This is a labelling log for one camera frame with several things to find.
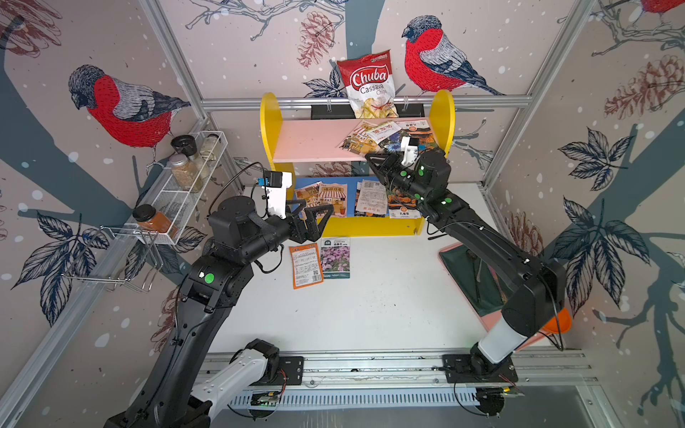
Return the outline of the market stall seed bag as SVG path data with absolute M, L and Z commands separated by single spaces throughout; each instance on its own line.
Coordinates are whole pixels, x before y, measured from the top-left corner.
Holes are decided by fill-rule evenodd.
M 374 123 L 362 121 L 356 126 L 351 134 L 344 139 L 340 148 L 360 156 L 365 156 L 368 153 L 380 152 L 381 147 L 369 135 L 369 131 L 375 127 L 376 124 Z

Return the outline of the purple flower seed bag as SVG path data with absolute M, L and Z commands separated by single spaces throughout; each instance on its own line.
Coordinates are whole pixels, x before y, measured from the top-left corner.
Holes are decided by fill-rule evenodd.
M 320 245 L 320 259 L 325 279 L 349 279 L 351 277 L 351 239 L 349 237 L 324 239 Z

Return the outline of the orange white seed bag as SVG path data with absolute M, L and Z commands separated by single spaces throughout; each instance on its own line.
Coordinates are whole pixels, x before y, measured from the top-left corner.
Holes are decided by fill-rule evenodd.
M 317 244 L 298 245 L 289 248 L 293 265 L 293 287 L 319 285 L 324 282 L 319 246 Z

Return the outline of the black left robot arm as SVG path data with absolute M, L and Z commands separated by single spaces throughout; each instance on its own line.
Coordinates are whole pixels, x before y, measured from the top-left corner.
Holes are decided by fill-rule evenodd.
M 317 242 L 332 216 L 332 205 L 285 202 L 285 216 L 263 219 L 252 198 L 233 196 L 212 212 L 213 245 L 191 266 L 180 285 L 175 325 L 144 387 L 108 427 L 207 427 L 216 401 L 200 401 L 192 389 L 219 328 L 253 278 L 260 257 L 288 240 Z

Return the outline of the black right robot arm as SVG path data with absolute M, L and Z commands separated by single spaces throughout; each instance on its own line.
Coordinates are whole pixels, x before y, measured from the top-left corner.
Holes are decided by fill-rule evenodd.
M 468 374 L 496 376 L 515 350 L 563 310 L 565 269 L 520 249 L 451 192 L 451 166 L 441 150 L 421 153 L 413 167 L 403 166 L 398 153 L 368 153 L 365 158 L 380 183 L 413 195 L 429 224 L 461 242 L 512 286 L 501 319 L 469 351 Z

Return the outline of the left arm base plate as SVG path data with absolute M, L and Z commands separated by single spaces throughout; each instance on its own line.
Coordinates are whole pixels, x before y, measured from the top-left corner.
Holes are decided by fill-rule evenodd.
M 301 356 L 269 358 L 264 375 L 254 385 L 301 385 L 303 366 Z

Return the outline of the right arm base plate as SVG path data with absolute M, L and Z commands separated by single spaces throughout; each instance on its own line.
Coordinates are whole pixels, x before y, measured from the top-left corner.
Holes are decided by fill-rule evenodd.
M 442 355 L 447 383 L 517 383 L 518 374 L 510 357 L 498 364 L 469 354 Z

